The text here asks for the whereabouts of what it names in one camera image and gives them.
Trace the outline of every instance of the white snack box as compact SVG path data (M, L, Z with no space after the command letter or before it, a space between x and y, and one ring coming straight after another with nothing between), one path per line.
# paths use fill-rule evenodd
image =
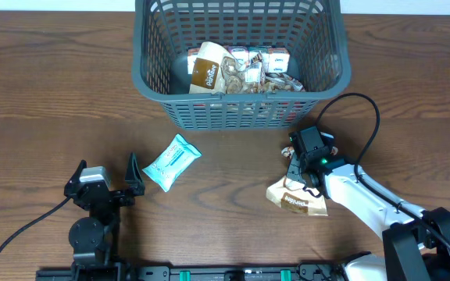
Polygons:
M285 73L289 66L289 51L286 48L269 49L269 66L267 73Z

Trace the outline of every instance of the snack package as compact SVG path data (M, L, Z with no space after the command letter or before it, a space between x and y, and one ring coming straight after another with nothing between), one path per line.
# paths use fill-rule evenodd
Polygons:
M265 47L250 47L249 48L249 59L253 59L258 54L262 54L263 72L268 73L268 71L269 71L269 49L265 48Z
M303 190L304 183L299 183L283 176L266 190L266 198L278 207L303 215L327 215L324 196L315 198Z
M212 42L202 43L192 71L189 94L225 93L228 77L222 74L224 59L235 62L235 58L224 47Z
M199 48L192 48L188 50L187 55L187 72L192 74L194 70L195 60L197 59L197 54L199 53Z
M201 152L178 134L170 146L143 171L165 192L168 192L177 177L201 156Z
M238 66L237 61L223 59L222 73L227 78L226 94L261 93L265 82L265 72L262 68L262 55L258 54L247 65Z
M249 51L248 48L242 46L232 46L227 48L229 53L239 62L240 65L249 64Z
M258 54L241 65L224 47L205 42L195 60L189 94L260 93L265 82L262 63Z
M263 91L305 91L303 84L286 73L268 73L265 77Z
M267 73L285 73L289 66L289 51L286 48L269 49L269 68Z

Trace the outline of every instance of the brown snack bag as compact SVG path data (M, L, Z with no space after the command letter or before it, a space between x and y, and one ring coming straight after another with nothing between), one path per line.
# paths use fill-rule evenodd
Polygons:
M222 73L221 66L224 59L236 62L236 59L224 47L212 42L202 43L195 60L191 88L188 93L225 93L228 77L223 76Z
M278 207L303 215L327 215L324 196L315 198L303 190L305 185L283 176L266 189L266 198Z

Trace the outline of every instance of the blue snack package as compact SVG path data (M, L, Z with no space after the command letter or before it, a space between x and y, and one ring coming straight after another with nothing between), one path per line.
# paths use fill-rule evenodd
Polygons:
M168 192L177 177L201 155L201 152L178 134L170 146L143 171L160 185L164 192Z

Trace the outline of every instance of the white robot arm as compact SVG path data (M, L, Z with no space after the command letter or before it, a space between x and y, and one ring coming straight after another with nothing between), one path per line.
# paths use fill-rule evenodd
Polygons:
M334 138L316 126L290 133L290 138L295 155L287 177L304 180L319 196L343 205L383 241L385 258L369 254L345 263L348 281L450 280L450 212L411 204L362 167L333 156ZM437 248L437 254L422 256L423 247Z

